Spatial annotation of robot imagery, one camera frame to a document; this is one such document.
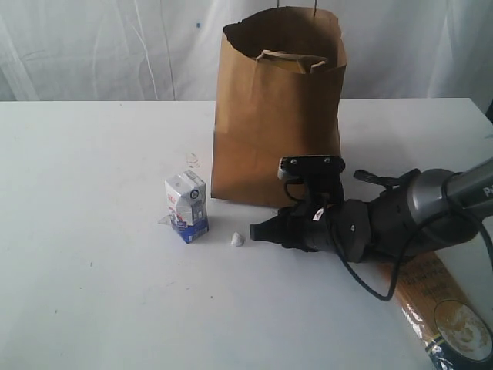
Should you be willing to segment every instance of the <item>white backdrop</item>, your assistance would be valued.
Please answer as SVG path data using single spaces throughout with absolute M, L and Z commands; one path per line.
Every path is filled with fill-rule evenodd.
M 0 0 L 0 100 L 214 99 L 222 27 L 276 0 Z M 344 98 L 493 99 L 493 0 L 319 0 Z M 312 0 L 282 5 L 312 6 Z

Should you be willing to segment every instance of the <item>paper bag handle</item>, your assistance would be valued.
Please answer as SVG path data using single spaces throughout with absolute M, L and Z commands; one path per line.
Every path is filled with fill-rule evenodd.
M 314 3 L 314 16 L 317 14 L 317 3 L 318 3 L 318 0 L 315 0 L 315 3 Z

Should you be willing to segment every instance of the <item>milk carton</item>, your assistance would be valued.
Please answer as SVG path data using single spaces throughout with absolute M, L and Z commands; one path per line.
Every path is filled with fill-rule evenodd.
M 186 243 L 209 231 L 206 183 L 185 171 L 165 181 L 171 226 Z

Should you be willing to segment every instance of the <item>brown paper bag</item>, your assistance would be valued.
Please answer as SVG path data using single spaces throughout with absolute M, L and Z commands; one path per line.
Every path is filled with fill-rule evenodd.
M 327 60 L 294 72 L 259 62 L 265 50 Z M 288 205 L 282 156 L 340 154 L 337 107 L 346 54 L 337 18 L 314 8 L 273 8 L 223 30 L 216 98 L 212 196 Z

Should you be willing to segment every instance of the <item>white cotton ball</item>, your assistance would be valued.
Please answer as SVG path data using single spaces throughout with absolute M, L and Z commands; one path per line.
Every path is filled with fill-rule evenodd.
M 241 247 L 245 243 L 245 238 L 242 237 L 240 234 L 235 232 L 233 234 L 233 238 L 231 239 L 231 245 L 234 247 Z

